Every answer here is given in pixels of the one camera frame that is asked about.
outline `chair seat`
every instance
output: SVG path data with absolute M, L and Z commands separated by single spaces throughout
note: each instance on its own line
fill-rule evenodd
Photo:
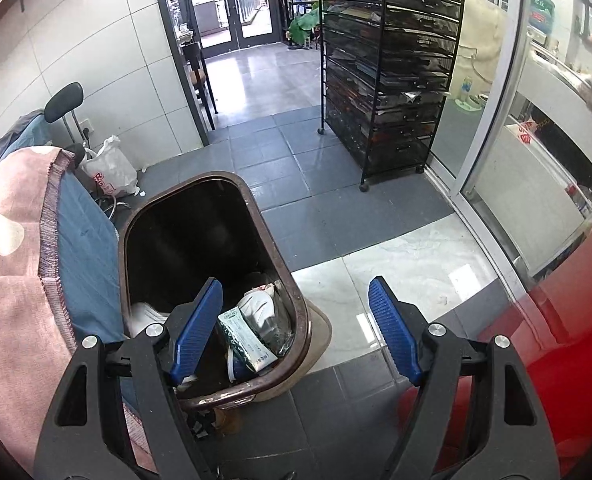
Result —
M 189 74 L 191 75 L 191 84 L 196 86 L 198 84 L 198 80 L 196 79 L 196 72 L 198 73 L 198 77 L 201 78 L 201 83 L 204 83 L 207 76 L 205 76 L 204 70 L 199 68 L 198 70 L 191 70 Z

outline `black mesh drawer cart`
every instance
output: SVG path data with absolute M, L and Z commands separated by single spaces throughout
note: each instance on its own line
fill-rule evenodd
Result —
M 465 0 L 320 0 L 321 127 L 362 168 L 425 171 Z

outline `tiled wall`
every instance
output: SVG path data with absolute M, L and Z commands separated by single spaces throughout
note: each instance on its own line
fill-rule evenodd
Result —
M 22 12 L 16 3 L 0 21 L 0 136 L 78 81 L 84 103 L 76 115 L 91 121 L 92 147 L 117 135 L 141 168 L 202 146 L 156 0 L 24 5 Z M 61 122 L 53 126 L 62 144 L 68 137 Z

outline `white marble floor tile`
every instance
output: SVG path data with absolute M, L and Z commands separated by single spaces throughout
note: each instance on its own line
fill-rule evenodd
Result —
M 400 301 L 415 304 L 428 321 L 455 308 L 497 277 L 455 213 L 343 260 L 367 312 L 369 282 L 380 275 Z
M 322 310 L 332 323 L 332 340 L 311 372 L 378 348 L 377 336 L 341 258 L 297 270 L 293 277 L 303 296 Z

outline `blue gripper pad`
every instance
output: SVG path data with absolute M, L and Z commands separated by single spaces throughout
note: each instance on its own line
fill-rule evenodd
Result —
M 200 303 L 176 340 L 173 365 L 169 371 L 175 385 L 182 383 L 185 377 L 193 375 L 198 366 L 202 351 L 222 310 L 221 283 L 214 280 L 198 301 Z
M 377 279 L 371 280 L 369 284 L 369 308 L 385 338 L 398 373 L 418 386 L 423 371 L 418 364 L 416 341 L 398 313 L 394 301 Z

